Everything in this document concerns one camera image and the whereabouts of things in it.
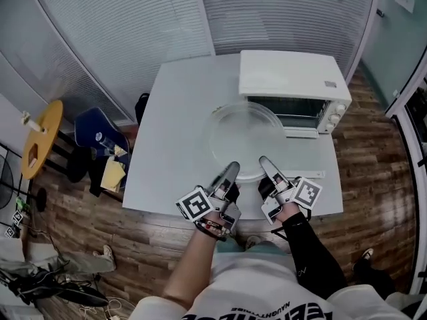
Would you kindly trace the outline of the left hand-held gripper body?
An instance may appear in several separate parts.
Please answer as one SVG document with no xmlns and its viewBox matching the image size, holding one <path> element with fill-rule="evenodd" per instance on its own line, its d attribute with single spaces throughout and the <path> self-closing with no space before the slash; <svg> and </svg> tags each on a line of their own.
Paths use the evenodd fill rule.
<svg viewBox="0 0 427 320">
<path fill-rule="evenodd" d="M 179 199 L 175 204 L 183 217 L 192 222 L 196 229 L 210 237 L 229 237 L 236 232 L 242 212 L 236 205 L 239 190 L 236 184 L 225 196 L 208 196 L 207 189 L 196 187 L 193 191 Z M 221 228 L 206 226 L 198 219 L 209 212 L 218 212 L 223 221 Z"/>
</svg>

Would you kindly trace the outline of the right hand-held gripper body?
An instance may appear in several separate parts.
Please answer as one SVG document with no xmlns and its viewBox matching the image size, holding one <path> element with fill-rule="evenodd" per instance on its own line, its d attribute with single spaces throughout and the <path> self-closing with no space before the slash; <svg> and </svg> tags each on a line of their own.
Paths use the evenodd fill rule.
<svg viewBox="0 0 427 320">
<path fill-rule="evenodd" d="M 268 222 L 273 224 L 286 203 L 296 203 L 298 207 L 305 209 L 306 219 L 309 221 L 322 187 L 304 177 L 297 177 L 293 181 L 282 177 L 265 177 L 258 186 L 258 191 L 263 199 L 261 210 Z"/>
</svg>

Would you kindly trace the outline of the person's left hand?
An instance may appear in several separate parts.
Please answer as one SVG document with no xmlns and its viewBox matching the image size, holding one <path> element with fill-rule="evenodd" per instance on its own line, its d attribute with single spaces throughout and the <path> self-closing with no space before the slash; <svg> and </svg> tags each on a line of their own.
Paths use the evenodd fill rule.
<svg viewBox="0 0 427 320">
<path fill-rule="evenodd" d="M 198 219 L 199 223 L 202 223 L 206 226 L 221 228 L 223 226 L 223 221 L 218 212 L 212 211 Z"/>
</svg>

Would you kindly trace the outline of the person's right hand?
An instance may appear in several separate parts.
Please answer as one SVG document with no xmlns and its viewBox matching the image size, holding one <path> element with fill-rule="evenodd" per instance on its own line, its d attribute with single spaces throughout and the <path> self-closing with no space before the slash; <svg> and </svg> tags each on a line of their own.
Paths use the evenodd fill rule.
<svg viewBox="0 0 427 320">
<path fill-rule="evenodd" d="M 301 213 L 298 204 L 294 202 L 285 203 L 282 205 L 282 210 L 276 215 L 276 220 L 280 223 L 283 223 L 298 213 Z"/>
</svg>

